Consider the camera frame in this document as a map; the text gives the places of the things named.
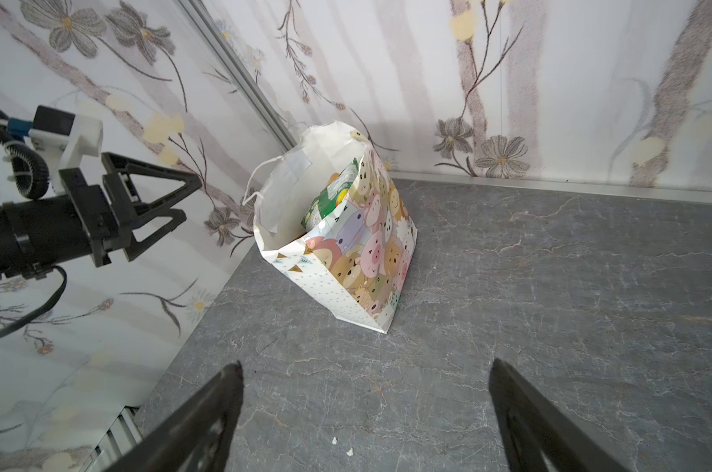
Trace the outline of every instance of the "gray flower pattern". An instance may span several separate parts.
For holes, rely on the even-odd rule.
[[[72,14],[70,0],[22,0],[21,13],[31,24],[51,30],[49,45],[66,52],[71,44],[84,56],[96,57],[96,43],[91,36],[101,36],[107,24],[93,8],[82,8]]]
[[[115,8],[106,19],[112,24],[117,42],[130,48],[135,45],[152,66],[156,62],[156,50],[175,53],[175,43],[170,39],[170,31],[165,26],[149,28],[146,26],[146,14],[132,5],[120,0],[120,8]]]
[[[256,190],[254,187],[251,187],[251,189],[248,191],[249,195],[253,195]],[[240,206],[240,217],[243,218],[245,221],[243,222],[243,225],[246,226],[247,228],[253,228],[254,227],[254,203],[256,202],[256,198],[250,199],[248,203],[245,205]]]
[[[240,220],[232,218],[232,212],[228,207],[215,208],[210,213],[210,219],[204,221],[204,226],[210,231],[210,234],[218,234],[217,245],[232,244],[235,241],[235,236],[230,232],[238,226]]]
[[[521,178],[530,167],[521,161],[521,156],[527,150],[521,136],[510,141],[504,136],[493,136],[482,143],[484,156],[474,161],[474,164],[487,168],[487,177]]]
[[[446,122],[437,120],[436,136],[442,137],[443,141],[435,144],[434,150],[440,153],[444,159],[453,159],[455,149],[463,153],[471,152],[471,145],[467,138],[474,134],[474,128],[461,118],[450,118]]]

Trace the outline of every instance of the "cartoon pig face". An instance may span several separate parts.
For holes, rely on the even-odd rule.
[[[379,271],[382,262],[382,234],[375,232],[363,246],[359,259],[361,270],[368,278],[373,278]]]
[[[351,206],[349,210],[344,210],[338,216],[339,220],[342,220],[342,218],[347,218],[347,220],[338,231],[335,242],[337,242],[340,251],[345,254],[358,242],[364,232],[363,210]]]
[[[373,227],[379,222],[379,211],[382,209],[382,200],[376,190],[372,191],[369,200],[366,201],[366,212],[364,221],[368,227]]]
[[[409,252],[404,252],[402,258],[400,259],[400,266],[398,269],[398,275],[394,279],[394,285],[396,290],[403,290],[403,283],[406,281],[406,276],[408,275],[408,262],[411,260],[411,255]]]

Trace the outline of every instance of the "cartoon bear face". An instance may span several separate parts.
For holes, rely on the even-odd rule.
[[[335,276],[341,284],[348,275],[349,270],[351,271],[351,274],[353,274],[353,268],[356,267],[356,260],[359,257],[358,250],[361,249],[361,247],[362,246],[360,244],[355,245],[350,251],[343,254],[337,262],[332,264],[332,268],[329,272],[332,273],[332,275]]]
[[[361,270],[368,278],[373,278],[379,271],[382,263],[382,233],[377,231],[366,241],[358,260]]]
[[[344,288],[359,288],[368,286],[372,279],[366,278],[364,273],[361,271],[361,266],[356,262],[355,265],[348,269],[348,271],[343,276],[342,285]]]
[[[388,246],[385,249],[385,259],[381,272],[390,277],[395,277],[398,273],[401,255],[403,255],[403,247],[401,247],[398,238],[393,236],[390,238]]]
[[[377,300],[382,288],[385,285],[389,285],[392,288],[392,277],[388,277],[384,274],[378,273],[377,277],[372,280],[371,285],[369,285],[369,295],[373,300]]]

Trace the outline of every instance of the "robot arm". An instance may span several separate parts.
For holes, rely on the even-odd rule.
[[[26,137],[33,148],[26,145]],[[78,166],[84,155],[99,156],[101,138],[101,121],[94,118],[38,107],[33,121],[24,122],[0,111],[0,143],[10,157],[11,178],[21,195],[30,199],[0,205],[0,280],[2,275],[42,278],[53,269],[65,278],[57,264],[90,255],[94,265],[100,267],[109,264],[108,253],[118,249],[133,260],[186,220],[182,210],[172,207],[200,189],[200,178],[190,172],[102,153],[104,190],[99,185],[88,185]],[[146,203],[141,200],[132,175],[183,184]],[[50,180],[55,195],[43,198]],[[157,217],[170,220],[145,239],[136,240],[133,231]],[[55,296],[59,299],[61,291]],[[24,323],[14,329],[7,331],[9,326],[5,326],[6,332],[0,337],[21,328],[51,306],[37,313],[40,309],[19,319],[18,323]]]

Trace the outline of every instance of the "yellow flower pattern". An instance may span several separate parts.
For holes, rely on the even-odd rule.
[[[182,132],[183,118],[179,114],[173,116],[154,113],[151,121],[144,127],[143,140],[151,144],[164,144],[172,133]]]
[[[157,158],[160,160],[162,165],[166,165],[167,167],[172,167],[180,160],[178,154],[175,153],[175,149],[173,149],[173,147],[169,144],[165,144],[162,148],[162,152],[159,156],[157,156]]]
[[[474,37],[477,28],[477,14],[471,9],[453,17],[450,20],[450,29],[458,41],[467,41]]]

